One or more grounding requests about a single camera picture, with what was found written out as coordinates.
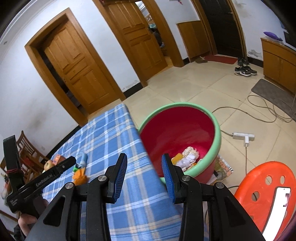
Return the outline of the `person's left hand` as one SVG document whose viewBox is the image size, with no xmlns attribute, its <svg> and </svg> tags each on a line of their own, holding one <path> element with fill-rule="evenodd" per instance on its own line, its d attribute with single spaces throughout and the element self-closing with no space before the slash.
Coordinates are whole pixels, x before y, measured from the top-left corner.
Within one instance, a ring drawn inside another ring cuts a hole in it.
<svg viewBox="0 0 296 241">
<path fill-rule="evenodd" d="M 18 225 L 20 226 L 20 229 L 25 237 L 31 231 L 31 228 L 29 227 L 29 225 L 35 224 L 36 222 L 37 222 L 36 217 L 31 216 L 29 214 L 23 214 L 23 213 L 20 214 L 20 218 L 18 219 Z"/>
</svg>

